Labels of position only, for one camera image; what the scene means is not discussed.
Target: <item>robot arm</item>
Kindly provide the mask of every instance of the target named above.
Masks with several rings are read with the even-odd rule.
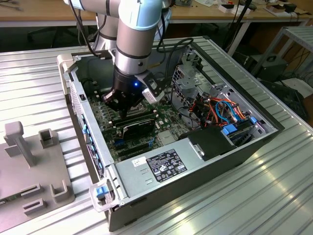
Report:
[[[121,117],[125,117],[127,111],[137,105],[143,96],[150,103],[159,101],[164,95],[163,89],[159,86],[157,89],[152,88],[144,80],[147,77],[153,80],[147,67],[157,24],[161,19],[162,0],[64,1],[71,1],[79,9],[106,15],[106,26],[100,31],[106,41],[114,41],[117,32],[113,87],[108,94],[102,96],[104,102],[119,111]],[[100,19],[103,21],[104,16],[98,15],[98,20]]]

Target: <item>power supply label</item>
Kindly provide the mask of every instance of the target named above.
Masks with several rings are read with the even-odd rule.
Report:
[[[147,163],[160,183],[187,170],[174,149],[148,158]]]

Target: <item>wooden desk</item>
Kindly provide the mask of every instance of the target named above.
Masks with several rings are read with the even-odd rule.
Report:
[[[19,0],[23,12],[6,7],[0,7],[0,27],[34,27],[34,26],[68,26],[76,25],[71,9],[63,0]],[[263,9],[264,5],[257,5],[257,10],[246,15],[243,25],[235,38],[228,54],[232,55],[246,30],[252,22],[290,22],[299,21],[301,26],[313,18],[313,16],[302,15],[297,17],[277,17]],[[172,7],[172,18],[170,23],[229,23],[234,15],[225,14],[218,10],[216,5],[207,7],[193,2],[191,7]],[[95,14],[82,11],[84,25],[96,25]]]

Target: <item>motherboard chip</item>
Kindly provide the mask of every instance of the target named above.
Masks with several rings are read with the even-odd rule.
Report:
[[[157,137],[163,145],[167,145],[176,141],[170,131],[160,132]]]

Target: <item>metal shelf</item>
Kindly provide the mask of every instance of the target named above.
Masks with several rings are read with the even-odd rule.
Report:
[[[211,40],[197,37],[195,42],[285,130],[241,166],[114,234],[313,234],[313,129]],[[0,54],[0,132],[7,114],[27,123],[25,135],[33,135],[43,127],[57,130],[76,196],[73,203],[4,235],[110,234],[104,213],[93,209],[88,196],[91,180],[56,65],[58,54],[85,50],[72,47]],[[208,64],[203,65],[212,80],[221,80]],[[42,104],[46,106],[44,112],[39,108]],[[27,115],[21,112],[23,105],[28,106]]]
[[[259,69],[261,68],[262,64],[268,58],[269,54],[275,49],[277,44],[280,42],[282,37],[286,35],[289,37],[289,40],[283,46],[283,48],[279,51],[278,56],[283,57],[290,47],[292,42],[296,42],[300,44],[305,49],[313,52],[313,27],[306,26],[306,27],[283,27],[280,29],[274,40],[271,42],[259,62],[256,64],[254,69],[252,70],[251,74],[256,75]],[[306,68],[302,72],[306,72],[309,68],[313,66],[313,61],[306,66]]]

